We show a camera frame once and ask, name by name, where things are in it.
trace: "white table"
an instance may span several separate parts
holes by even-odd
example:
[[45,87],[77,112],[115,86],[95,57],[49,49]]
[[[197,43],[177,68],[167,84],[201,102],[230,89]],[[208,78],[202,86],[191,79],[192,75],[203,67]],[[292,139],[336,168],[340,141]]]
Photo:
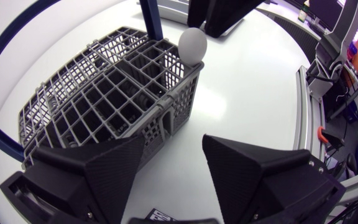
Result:
[[320,40],[321,37],[316,34],[315,31],[311,30],[310,27],[305,23],[298,20],[299,15],[299,9],[295,6],[292,6],[290,3],[284,1],[284,0],[274,0],[277,4],[270,3],[262,3],[260,4],[256,9],[260,12],[266,12],[269,14],[273,14],[275,16],[278,16],[288,22],[291,22],[292,24],[296,25],[297,27],[303,29],[309,35],[314,37],[316,40]]
[[[87,43],[120,26],[145,30],[140,6],[126,1],[87,20],[50,47],[16,85],[0,111],[0,128],[18,140],[17,115],[34,93]],[[162,21],[178,43],[186,26]],[[309,62],[274,21],[252,11],[227,37],[208,37],[204,69],[190,120],[136,175],[122,219],[144,218],[156,208],[178,220],[217,218],[218,198],[201,148],[203,134],[292,150],[296,124],[295,73]],[[0,151],[0,184],[21,164]],[[24,220],[0,191],[0,222]]]

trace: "gray plastic basket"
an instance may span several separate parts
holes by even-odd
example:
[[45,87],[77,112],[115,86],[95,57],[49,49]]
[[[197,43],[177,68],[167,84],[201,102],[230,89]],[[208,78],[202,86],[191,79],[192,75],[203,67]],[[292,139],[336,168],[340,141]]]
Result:
[[142,133],[139,169],[188,120],[203,63],[167,40],[122,27],[95,40],[36,89],[19,113],[24,167],[40,146],[77,147]]

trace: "cable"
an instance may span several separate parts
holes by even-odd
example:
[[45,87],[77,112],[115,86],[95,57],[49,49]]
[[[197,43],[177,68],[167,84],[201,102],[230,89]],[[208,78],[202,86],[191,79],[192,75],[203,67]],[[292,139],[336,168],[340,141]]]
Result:
[[349,82],[351,83],[351,85],[353,87],[353,91],[356,92],[356,89],[354,88],[354,85],[352,83],[352,77],[349,75],[349,72],[347,72],[347,77],[349,78]]
[[[324,66],[321,64],[321,62],[318,60],[318,58],[316,57],[316,63],[317,63],[317,67],[321,67],[321,69],[323,69],[323,72],[327,75],[328,72],[326,71],[326,69],[324,68]],[[331,77],[334,76],[335,71],[340,68],[342,66],[342,64],[337,64],[334,68],[333,68],[333,72],[331,73]],[[308,73],[308,76],[313,77],[315,79],[321,80],[321,81],[325,81],[325,82],[332,82],[332,83],[336,83],[339,79],[340,76],[338,75],[338,77],[336,79],[331,79],[331,78],[324,78],[324,77],[319,77],[318,75],[313,75],[310,72]]]
[[346,87],[346,92],[345,92],[345,94],[343,94],[343,95],[338,95],[338,96],[336,97],[336,101],[338,102],[338,98],[339,98],[339,97],[344,97],[344,96],[346,96],[346,94],[347,94],[348,91],[349,91],[349,89]]
[[328,165],[329,162],[331,162],[331,161],[328,161],[328,159],[330,159],[336,152],[338,152],[337,149],[335,149],[335,151],[326,159],[326,161],[327,161],[326,165]]
[[345,124],[345,133],[343,134],[343,140],[344,140],[344,141],[345,141],[346,131],[347,131],[347,98],[346,98],[346,100],[345,100],[345,114],[346,114],[346,116],[345,116],[345,122],[346,122],[346,124]]

